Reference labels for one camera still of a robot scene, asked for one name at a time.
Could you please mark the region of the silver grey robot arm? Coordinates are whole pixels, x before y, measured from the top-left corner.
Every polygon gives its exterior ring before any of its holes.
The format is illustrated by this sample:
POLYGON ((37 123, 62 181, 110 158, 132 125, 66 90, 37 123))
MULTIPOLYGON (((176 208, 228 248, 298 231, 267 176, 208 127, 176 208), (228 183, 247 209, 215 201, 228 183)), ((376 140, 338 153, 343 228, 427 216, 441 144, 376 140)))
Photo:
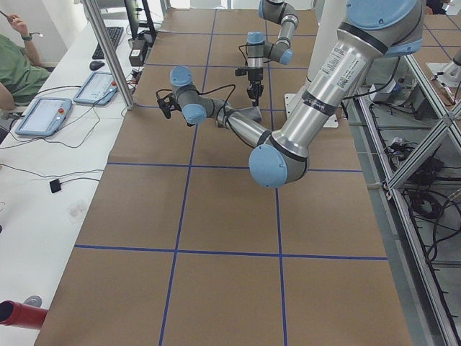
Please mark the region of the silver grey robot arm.
POLYGON ((249 32, 246 43, 239 47, 244 66, 238 67, 235 75, 247 77, 249 86, 246 92, 253 106, 259 104, 259 98, 263 94, 264 62, 274 61, 282 65, 291 62, 294 56, 291 48, 292 37, 299 25, 296 10, 286 1, 260 1, 258 12, 260 18, 279 25, 279 34, 272 42, 263 32, 249 32))
POLYGON ((425 6, 424 1, 348 1, 336 44, 279 130, 266 129, 256 108, 237 110, 223 99, 207 98, 196 89, 185 66, 171 70, 171 88, 157 99, 158 105, 166 117, 180 111, 188 125, 211 118, 233 131, 252 149, 253 179, 264 187, 281 187, 305 175, 310 143, 356 90, 370 64, 421 47, 425 6))

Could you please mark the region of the second robot base beyond frame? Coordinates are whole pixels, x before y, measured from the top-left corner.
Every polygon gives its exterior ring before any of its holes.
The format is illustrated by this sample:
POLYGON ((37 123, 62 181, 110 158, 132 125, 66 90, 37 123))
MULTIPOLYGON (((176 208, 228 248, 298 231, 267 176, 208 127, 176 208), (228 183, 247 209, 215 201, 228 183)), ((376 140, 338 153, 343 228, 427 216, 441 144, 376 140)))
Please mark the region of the second robot base beyond frame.
POLYGON ((449 63, 426 63, 432 81, 440 86, 451 105, 460 101, 460 50, 449 63))

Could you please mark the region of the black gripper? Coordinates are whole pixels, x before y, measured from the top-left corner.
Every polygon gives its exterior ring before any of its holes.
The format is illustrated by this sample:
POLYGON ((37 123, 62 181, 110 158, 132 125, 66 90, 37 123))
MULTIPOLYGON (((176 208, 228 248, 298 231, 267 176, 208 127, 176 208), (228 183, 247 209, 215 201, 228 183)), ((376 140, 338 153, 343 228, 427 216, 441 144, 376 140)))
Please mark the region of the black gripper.
POLYGON ((249 67, 238 67, 235 70, 236 76, 247 76, 250 86, 247 87, 247 95, 249 99, 254 98, 254 105, 259 105, 259 99, 263 94, 264 86, 261 85, 261 82, 264 78, 264 70, 263 68, 249 68, 249 67))
POLYGON ((163 90, 158 90, 156 92, 156 99, 158 106, 162 108, 165 118, 171 118, 171 113, 173 111, 182 111, 180 104, 177 102, 176 97, 173 92, 168 92, 165 90, 165 95, 160 95, 160 92, 163 90))

